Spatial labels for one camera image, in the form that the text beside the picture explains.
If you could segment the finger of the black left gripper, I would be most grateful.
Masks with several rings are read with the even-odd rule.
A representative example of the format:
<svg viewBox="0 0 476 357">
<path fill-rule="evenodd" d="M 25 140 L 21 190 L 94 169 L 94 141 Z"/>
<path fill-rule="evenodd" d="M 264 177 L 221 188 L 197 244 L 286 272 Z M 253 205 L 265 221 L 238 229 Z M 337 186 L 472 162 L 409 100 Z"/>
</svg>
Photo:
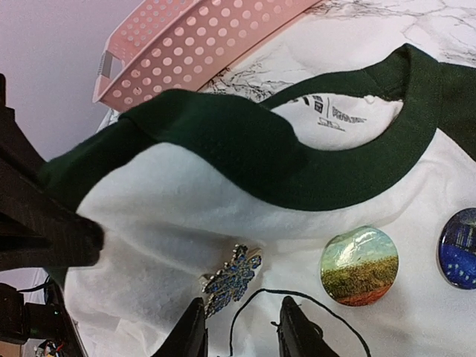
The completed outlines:
<svg viewBox="0 0 476 357">
<path fill-rule="evenodd" d="M 1 270 L 93 266 L 103 230 L 52 199 L 36 178 L 44 161 L 6 104 L 1 78 Z"/>
</svg>

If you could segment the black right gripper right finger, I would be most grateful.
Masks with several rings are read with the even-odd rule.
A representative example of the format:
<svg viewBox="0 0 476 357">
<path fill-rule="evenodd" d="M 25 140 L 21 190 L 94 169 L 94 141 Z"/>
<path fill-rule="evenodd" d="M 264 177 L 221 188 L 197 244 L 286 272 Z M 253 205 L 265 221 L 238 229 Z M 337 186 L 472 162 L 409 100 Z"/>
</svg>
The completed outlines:
<svg viewBox="0 0 476 357">
<path fill-rule="evenodd" d="M 285 296 L 277 325 L 282 357 L 339 357 L 325 341 L 323 330 L 312 323 L 291 296 Z"/>
</svg>

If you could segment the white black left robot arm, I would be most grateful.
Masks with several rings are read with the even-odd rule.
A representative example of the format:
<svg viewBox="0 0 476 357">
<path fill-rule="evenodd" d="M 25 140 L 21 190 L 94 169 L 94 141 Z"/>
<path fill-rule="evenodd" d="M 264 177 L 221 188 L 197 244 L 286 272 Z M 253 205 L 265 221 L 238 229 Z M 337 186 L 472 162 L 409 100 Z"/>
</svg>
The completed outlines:
<svg viewBox="0 0 476 357">
<path fill-rule="evenodd" d="M 103 230 L 52 199 L 36 178 L 43 164 L 6 104 L 1 79 L 1 270 L 93 266 L 100 257 Z M 22 292 L 1 285 L 1 340 L 56 342 L 70 356 L 83 356 L 62 300 L 25 302 Z"/>
</svg>

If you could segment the white and green t-shirt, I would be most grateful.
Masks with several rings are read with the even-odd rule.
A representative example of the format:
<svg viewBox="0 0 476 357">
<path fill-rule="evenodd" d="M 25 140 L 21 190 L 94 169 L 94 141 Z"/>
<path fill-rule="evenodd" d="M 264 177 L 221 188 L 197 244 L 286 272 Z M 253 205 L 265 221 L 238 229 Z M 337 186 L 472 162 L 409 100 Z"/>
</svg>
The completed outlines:
<svg viewBox="0 0 476 357">
<path fill-rule="evenodd" d="M 203 274 L 236 244 L 263 263 L 208 318 L 211 356 L 275 356 L 293 292 L 340 356 L 473 356 L 475 289 L 440 269 L 443 227 L 475 208 L 475 70 L 405 44 L 356 71 L 322 74 L 260 103 L 165 91 L 40 171 L 45 190 L 100 225 L 91 267 L 49 268 L 97 356 L 150 356 Z M 399 254 L 388 292 L 334 301 L 321 255 L 369 226 Z"/>
</svg>

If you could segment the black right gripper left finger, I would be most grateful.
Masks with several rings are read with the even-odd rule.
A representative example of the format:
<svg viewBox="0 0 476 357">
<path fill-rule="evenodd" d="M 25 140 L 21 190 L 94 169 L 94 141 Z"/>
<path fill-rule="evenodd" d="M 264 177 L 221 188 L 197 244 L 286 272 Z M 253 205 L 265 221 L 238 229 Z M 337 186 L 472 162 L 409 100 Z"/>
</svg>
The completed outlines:
<svg viewBox="0 0 476 357">
<path fill-rule="evenodd" d="M 205 305 L 194 298 L 180 317 L 154 357 L 207 357 L 208 330 L 205 326 Z"/>
</svg>

